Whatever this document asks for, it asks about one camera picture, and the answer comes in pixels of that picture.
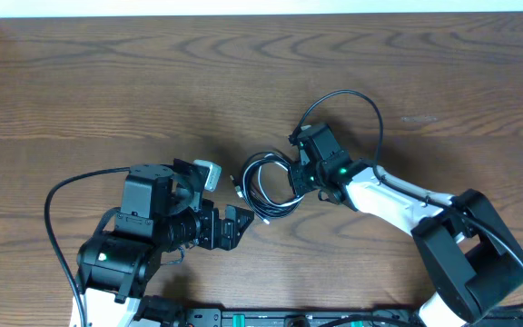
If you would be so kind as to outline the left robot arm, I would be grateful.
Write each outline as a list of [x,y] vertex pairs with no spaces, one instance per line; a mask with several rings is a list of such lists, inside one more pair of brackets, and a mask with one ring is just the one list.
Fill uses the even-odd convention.
[[166,253],[237,247],[254,213],[233,205],[220,211],[204,198],[220,174],[204,160],[129,168],[120,206],[104,214],[78,252],[71,325],[191,325],[182,305],[145,290]]

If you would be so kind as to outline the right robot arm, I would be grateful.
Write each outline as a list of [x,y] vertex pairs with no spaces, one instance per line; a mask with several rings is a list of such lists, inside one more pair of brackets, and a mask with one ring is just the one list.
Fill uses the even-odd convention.
[[435,287],[417,312],[423,325],[480,322],[523,284],[523,250],[483,193],[434,193],[352,160],[327,124],[298,127],[289,141],[300,152],[291,166],[295,194],[318,191],[412,237]]

